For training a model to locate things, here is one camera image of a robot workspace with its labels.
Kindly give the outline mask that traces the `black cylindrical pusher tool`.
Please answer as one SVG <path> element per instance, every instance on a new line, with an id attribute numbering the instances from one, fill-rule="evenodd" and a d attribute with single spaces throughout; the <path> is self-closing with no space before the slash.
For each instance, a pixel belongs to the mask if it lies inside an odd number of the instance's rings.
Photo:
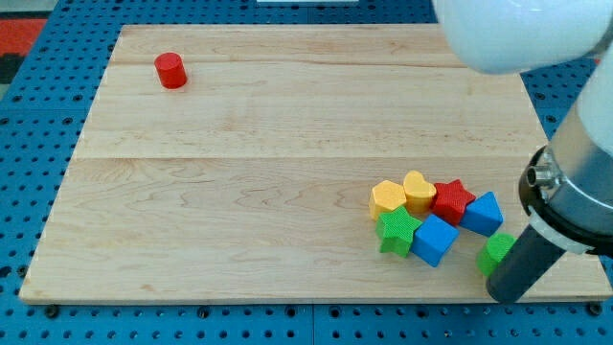
<path id="1" fill-rule="evenodd" d="M 488 276 L 489 295 L 499 303 L 517 302 L 564 254 L 528 225 Z"/>

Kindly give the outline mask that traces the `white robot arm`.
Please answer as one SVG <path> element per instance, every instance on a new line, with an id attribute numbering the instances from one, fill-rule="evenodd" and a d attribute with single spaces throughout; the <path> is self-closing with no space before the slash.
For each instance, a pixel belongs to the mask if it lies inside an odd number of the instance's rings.
<path id="1" fill-rule="evenodd" d="M 612 254 L 612 0 L 434 0 L 433 8 L 452 51 L 480 73 L 600 62 L 519 179 L 530 220 L 487 279 L 494 300 L 513 303 L 566 252 Z"/>

